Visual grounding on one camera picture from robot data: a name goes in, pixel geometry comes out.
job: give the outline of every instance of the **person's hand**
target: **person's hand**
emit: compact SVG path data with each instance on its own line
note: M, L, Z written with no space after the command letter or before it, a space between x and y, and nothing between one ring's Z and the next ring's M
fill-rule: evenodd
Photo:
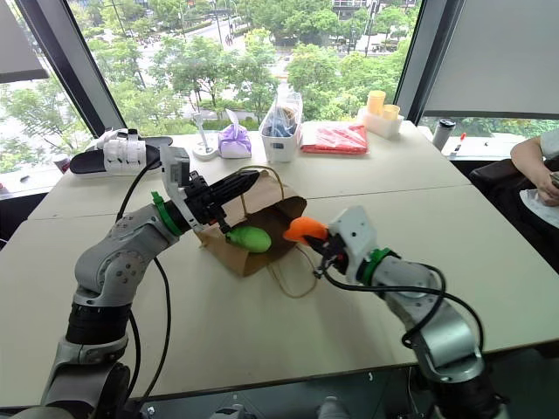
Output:
M538 188L538 195L545 205L549 207L559 205L559 189L553 184L549 175L542 176L542 179L535 186Z

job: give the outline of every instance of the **orange toy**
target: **orange toy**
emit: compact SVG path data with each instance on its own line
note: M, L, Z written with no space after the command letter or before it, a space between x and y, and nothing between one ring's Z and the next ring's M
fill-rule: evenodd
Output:
M326 240L328 237L328 227L308 216L300 216L299 218L295 218L291 224L289 224L289 230L283 233L283 238L286 240L301 242L308 245L304 236Z

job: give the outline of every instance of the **window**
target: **window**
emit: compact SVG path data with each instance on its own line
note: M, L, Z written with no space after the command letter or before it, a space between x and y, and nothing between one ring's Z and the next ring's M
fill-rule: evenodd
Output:
M419 125L434 134L438 121L445 118L424 116ZM449 117L456 122L452 136L442 152L454 159L497 160L510 156L510 150L519 142L546 131L559 128L559 120L528 120L516 118Z
M91 134L13 2L8 2L48 79L0 85L0 198L51 187L60 177L55 155L76 155Z
M129 127L142 135L249 130L278 86L307 120L356 116L370 90L393 100L420 2L406 0L71 0L72 13Z

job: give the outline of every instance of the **cable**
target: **cable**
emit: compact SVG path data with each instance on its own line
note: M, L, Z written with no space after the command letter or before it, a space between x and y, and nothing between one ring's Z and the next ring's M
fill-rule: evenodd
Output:
M448 292L441 292L441 290L436 290L434 288L424 288L422 286L402 286L402 285L397 285L397 286L386 286L386 285L365 286L365 285L344 284L340 281L337 281L337 280L333 279L330 276L330 274L328 273L328 268L326 266L326 261L325 261L324 258L321 261L320 268L322 270L322 275L324 276L324 278L326 278L328 280L328 282L330 284L332 284L333 286L336 286L338 288L341 288L343 290L346 290L346 291L374 292L374 293L378 293L378 292L421 292L421 293L425 293L425 294L441 295L445 299L450 299L450 300L460 304L472 315L473 319L475 320L475 322L477 324L478 332L479 332L479 335L480 335L480 337L479 337L479 339L480 339L479 347L480 347L480 351L483 352L485 337L484 337L484 333L483 333L483 326L481 324L480 316L478 316L478 314L464 300L459 299L458 297L456 297L452 294L449 294Z
M411 370L413 367L408 367L408 385L405 389L405 395L408 398L408 409L412 410L415 415L419 413L416 401L413 400L413 394L411 393L410 381L411 381Z
M124 196L124 199L122 200L121 208L119 209L119 212L116 214L115 222L118 222L124 215L124 211L126 210L128 201L130 200L130 196L132 196L134 189L136 188L136 186L138 185L142 177L146 173L148 173L148 170L150 170L158 162L159 162L159 157L155 158L154 160L146 164L146 166L140 171L140 173L136 175L136 177L130 184L130 187L128 188L126 195ZM132 395L132 391L134 390L135 384L138 381L138 375L140 374L140 365L141 365L140 331L138 330L138 324L136 323L136 319L134 317L134 314L132 313L132 310L130 310L129 319L130 319L130 326L132 327L132 334L134 336L135 363L134 363L134 372L132 373L132 379L130 380L130 384L128 385L128 389L127 389L127 396L126 396L127 399Z
M163 369L165 358L167 358L167 351L169 349L169 338L171 335L171 296L170 296L170 289L169 289L169 280L167 279L167 274L165 273L165 270L163 269L161 263L159 262L159 259L154 258L154 262L155 265L157 266L157 269L159 269L159 272L161 273L161 276L163 278L163 283L165 284L165 303L167 306L167 327L165 329L165 343L163 344L163 352L161 354L161 359L159 360L159 365L157 366L157 370L155 371L154 378L152 378L151 382L149 383L146 392L143 394L140 401L138 401L138 403L136 404L135 407L136 414L140 412L141 406L143 406L143 404L148 399L149 394L151 393L151 390L153 390L155 383L159 378L159 374Z
M146 166L141 170L141 172L138 175L136 175L136 177L132 181L132 184L130 185L130 188L128 188L128 192L124 196L124 200L122 201L121 208L119 209L119 212L116 214L116 221L119 221L122 218L122 216L124 215L124 211L126 209L126 206L128 205L128 201L130 200L130 196L132 195L132 192L134 192L134 189L138 185L138 182L148 172L148 170L150 170L152 168L152 166L154 166L158 162L159 162L159 156L156 157L154 160L150 161L148 164L146 164Z
M425 413L425 419L432 419L434 413L435 413L435 402L429 405L429 408L427 409L427 413Z
M130 380L130 384L128 385L128 390L126 392L126 400L130 398L132 394L132 390L138 381L138 375L140 374L140 365L141 365L141 346L140 346L140 331L138 330L138 324L136 323L136 319L132 310L130 310L130 326L132 327L132 334L134 335L134 346L135 346L135 363L134 363L134 373L132 374L132 379Z
M435 304L433 304L433 307L431 307L431 310L427 313L427 315L425 315L425 317L423 317L419 321L419 323L417 323L414 327L412 327L410 330L404 333L404 336L402 336L402 345L404 345L409 349L411 349L411 338L417 332L423 329L425 325L429 323L433 317L435 317L435 314L437 314L437 310L440 308L441 304L443 304L443 301L445 300L443 295L446 292L446 278L445 275L443 275L443 272L441 272L438 268L434 266L430 266L428 264L421 264L421 265L429 269L430 271L435 271L437 273L438 279L440 281L440 291L437 296L437 300L435 301Z

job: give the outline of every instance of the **person's arm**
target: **person's arm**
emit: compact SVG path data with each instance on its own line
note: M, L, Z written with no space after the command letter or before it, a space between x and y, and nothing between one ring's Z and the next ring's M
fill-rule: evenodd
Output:
M516 168L538 188L543 203L549 206L559 205L559 189L551 182L551 170L543 164L540 137L516 144L510 156Z

